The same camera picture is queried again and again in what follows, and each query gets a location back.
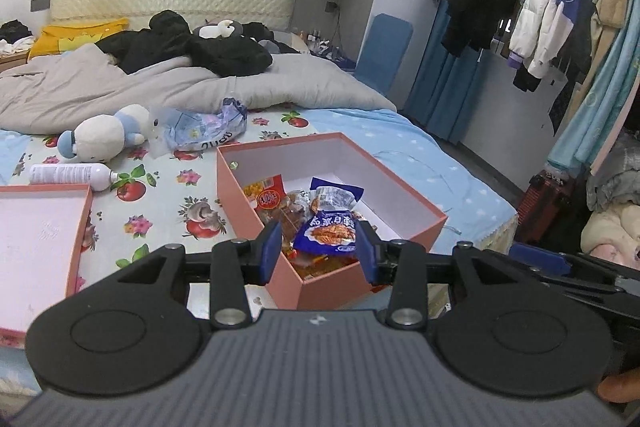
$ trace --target red suitcase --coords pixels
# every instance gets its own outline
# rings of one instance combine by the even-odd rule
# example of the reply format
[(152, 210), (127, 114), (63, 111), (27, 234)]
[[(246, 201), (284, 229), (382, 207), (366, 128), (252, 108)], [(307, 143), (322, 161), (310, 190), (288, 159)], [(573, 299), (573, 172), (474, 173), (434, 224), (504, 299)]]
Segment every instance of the red suitcase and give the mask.
[(558, 212), (569, 207), (574, 185), (572, 179), (559, 182), (550, 178), (545, 171), (533, 176), (518, 206), (515, 240), (529, 244), (540, 241)]

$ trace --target bottle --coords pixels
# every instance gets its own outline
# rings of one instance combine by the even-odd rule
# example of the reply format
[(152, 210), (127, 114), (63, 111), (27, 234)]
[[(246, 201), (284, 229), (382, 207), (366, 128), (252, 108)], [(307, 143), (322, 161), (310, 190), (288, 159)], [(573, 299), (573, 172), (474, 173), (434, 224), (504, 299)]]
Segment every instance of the bottle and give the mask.
[(31, 185), (89, 184), (99, 192), (116, 181), (118, 173), (101, 163), (36, 164), (29, 169)]

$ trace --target person's hand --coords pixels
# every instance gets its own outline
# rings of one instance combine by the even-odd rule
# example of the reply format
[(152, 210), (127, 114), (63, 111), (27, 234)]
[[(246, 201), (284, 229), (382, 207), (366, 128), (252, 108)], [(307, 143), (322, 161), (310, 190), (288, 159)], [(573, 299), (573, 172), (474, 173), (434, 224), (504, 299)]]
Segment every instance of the person's hand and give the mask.
[(605, 378), (598, 386), (598, 396), (615, 403), (640, 399), (640, 367)]

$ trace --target teal curtain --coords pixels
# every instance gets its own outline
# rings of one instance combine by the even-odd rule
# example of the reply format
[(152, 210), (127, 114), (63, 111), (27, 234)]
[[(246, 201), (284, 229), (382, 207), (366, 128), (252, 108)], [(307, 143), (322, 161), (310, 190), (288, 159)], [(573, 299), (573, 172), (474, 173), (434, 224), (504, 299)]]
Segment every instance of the teal curtain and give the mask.
[(551, 165), (577, 172), (594, 161), (636, 79), (639, 38), (640, 0), (628, 0), (625, 26), (616, 35), (575, 116), (551, 149), (547, 159)]
[(460, 57), (444, 49), (442, 36), (450, 19), (447, 6), (440, 1), (404, 113), (428, 133), (456, 144), (465, 136), (489, 61), (481, 60), (481, 53), (468, 46)]

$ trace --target gray comforter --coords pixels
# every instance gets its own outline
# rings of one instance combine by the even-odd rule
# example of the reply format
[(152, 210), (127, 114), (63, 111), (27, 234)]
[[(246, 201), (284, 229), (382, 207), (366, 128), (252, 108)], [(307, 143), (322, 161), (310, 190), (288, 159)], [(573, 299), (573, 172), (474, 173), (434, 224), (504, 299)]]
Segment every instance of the gray comforter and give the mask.
[(628, 202), (640, 204), (640, 141), (623, 131), (597, 174), (587, 179), (587, 206), (602, 212)]
[(125, 74), (94, 44), (65, 55), (36, 57), (0, 73), (0, 128), (25, 134), (73, 130), (131, 103), (217, 112), (225, 97), (249, 109), (292, 102), (307, 108), (391, 109), (395, 106), (334, 64), (311, 55), (274, 55), (254, 76), (220, 78), (177, 57)]

